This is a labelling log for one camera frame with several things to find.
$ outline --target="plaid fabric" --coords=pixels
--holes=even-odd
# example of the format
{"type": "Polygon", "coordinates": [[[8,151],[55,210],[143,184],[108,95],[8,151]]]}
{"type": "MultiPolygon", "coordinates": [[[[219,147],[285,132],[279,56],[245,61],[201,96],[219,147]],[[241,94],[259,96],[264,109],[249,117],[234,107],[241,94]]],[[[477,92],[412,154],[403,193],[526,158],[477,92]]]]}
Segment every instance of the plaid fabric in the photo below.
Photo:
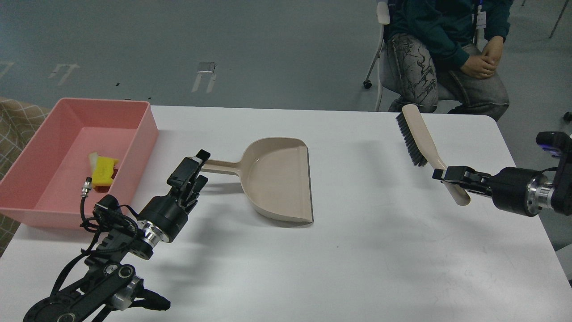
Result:
{"type": "MultiPolygon", "coordinates": [[[[0,97],[0,180],[46,119],[50,109],[0,97]]],[[[0,257],[20,225],[0,214],[0,257]]]]}

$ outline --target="metal connector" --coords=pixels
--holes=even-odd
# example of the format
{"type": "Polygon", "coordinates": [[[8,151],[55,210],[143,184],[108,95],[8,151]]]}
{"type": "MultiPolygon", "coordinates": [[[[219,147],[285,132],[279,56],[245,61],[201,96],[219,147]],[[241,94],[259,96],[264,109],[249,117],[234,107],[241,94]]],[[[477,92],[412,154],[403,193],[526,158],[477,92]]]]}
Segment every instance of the metal connector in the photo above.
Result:
{"type": "Polygon", "coordinates": [[[144,234],[142,240],[151,247],[154,248],[160,241],[169,242],[169,237],[151,221],[143,219],[138,221],[137,224],[144,234]]]}
{"type": "Polygon", "coordinates": [[[84,186],[81,188],[81,197],[87,198],[92,188],[92,179],[90,177],[85,178],[84,186]]]}

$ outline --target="brush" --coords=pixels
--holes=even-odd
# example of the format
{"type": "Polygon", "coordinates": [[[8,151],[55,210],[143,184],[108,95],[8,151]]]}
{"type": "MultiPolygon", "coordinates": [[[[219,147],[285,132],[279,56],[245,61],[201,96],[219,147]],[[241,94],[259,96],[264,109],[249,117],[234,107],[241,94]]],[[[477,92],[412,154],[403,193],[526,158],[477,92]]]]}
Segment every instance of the brush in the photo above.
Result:
{"type": "MultiPolygon", "coordinates": [[[[396,119],[413,164],[423,167],[429,162],[433,169],[446,170],[447,166],[439,157],[435,142],[433,142],[417,106],[405,105],[396,119]]],[[[463,188],[447,182],[443,182],[443,184],[457,205],[466,206],[471,202],[471,198],[463,188]]]]}

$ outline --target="pink plastic bin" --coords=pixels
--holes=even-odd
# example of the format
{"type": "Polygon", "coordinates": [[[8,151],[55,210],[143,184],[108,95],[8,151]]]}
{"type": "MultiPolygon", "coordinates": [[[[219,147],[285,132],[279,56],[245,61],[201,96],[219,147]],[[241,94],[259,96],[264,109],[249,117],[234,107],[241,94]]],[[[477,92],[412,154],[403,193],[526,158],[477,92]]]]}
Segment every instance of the pink plastic bin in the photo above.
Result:
{"type": "Polygon", "coordinates": [[[90,217],[105,194],[131,202],[157,136],[148,102],[61,99],[0,181],[0,213],[29,226],[79,229],[88,154],[119,159],[109,191],[90,192],[90,217]]]}

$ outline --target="screw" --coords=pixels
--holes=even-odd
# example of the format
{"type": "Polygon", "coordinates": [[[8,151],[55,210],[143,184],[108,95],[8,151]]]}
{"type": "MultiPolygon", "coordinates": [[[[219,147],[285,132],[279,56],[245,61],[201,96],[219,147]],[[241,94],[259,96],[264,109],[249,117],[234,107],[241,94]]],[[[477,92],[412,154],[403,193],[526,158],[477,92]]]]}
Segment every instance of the screw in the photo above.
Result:
{"type": "Polygon", "coordinates": [[[76,316],[73,313],[62,314],[58,317],[57,322],[74,322],[76,316]]]}
{"type": "Polygon", "coordinates": [[[119,276],[122,278],[126,278],[133,274],[133,270],[130,267],[123,267],[119,270],[119,276]]]}
{"type": "Polygon", "coordinates": [[[111,274],[113,272],[115,272],[115,270],[118,268],[119,266],[117,266],[117,264],[110,264],[105,268],[105,273],[106,274],[111,274]]]}

